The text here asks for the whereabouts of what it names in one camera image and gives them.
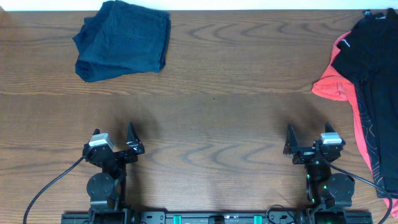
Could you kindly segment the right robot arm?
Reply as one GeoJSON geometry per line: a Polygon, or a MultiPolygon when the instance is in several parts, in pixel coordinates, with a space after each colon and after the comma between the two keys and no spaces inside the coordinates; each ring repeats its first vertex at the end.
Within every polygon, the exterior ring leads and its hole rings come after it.
{"type": "Polygon", "coordinates": [[[347,174],[331,172],[331,163],[341,156],[345,141],[325,124],[325,132],[311,146],[299,146],[290,124],[283,153],[292,155],[294,165],[307,171],[307,199],[312,206],[295,215],[295,223],[347,223],[345,208],[352,206],[355,180],[347,174]]]}

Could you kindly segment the navy blue garment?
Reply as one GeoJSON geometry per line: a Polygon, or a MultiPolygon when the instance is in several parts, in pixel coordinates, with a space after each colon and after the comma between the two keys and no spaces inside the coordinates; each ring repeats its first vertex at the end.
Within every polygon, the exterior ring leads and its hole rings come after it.
{"type": "Polygon", "coordinates": [[[78,50],[75,72],[85,82],[159,73],[166,64],[170,31],[168,12],[106,1],[73,37],[78,50]]]}

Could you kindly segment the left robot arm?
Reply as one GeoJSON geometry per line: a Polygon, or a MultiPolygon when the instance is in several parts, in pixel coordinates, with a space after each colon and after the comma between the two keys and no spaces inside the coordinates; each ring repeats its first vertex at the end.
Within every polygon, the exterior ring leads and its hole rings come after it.
{"type": "Polygon", "coordinates": [[[140,215],[126,204],[126,165],[138,161],[138,155],[145,153],[134,125],[130,122],[127,129],[128,149],[114,152],[114,142],[108,133],[96,129],[83,146],[86,162],[101,168],[93,175],[86,191],[90,196],[89,223],[139,223],[140,215]]]}

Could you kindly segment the plain black t-shirt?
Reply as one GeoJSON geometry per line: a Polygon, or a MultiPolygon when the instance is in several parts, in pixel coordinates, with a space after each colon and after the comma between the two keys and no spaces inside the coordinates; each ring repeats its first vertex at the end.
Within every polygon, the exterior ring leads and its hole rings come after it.
{"type": "Polygon", "coordinates": [[[397,13],[364,11],[364,17],[338,42],[332,66],[352,84],[364,87],[377,132],[382,176],[397,181],[397,13]]]}

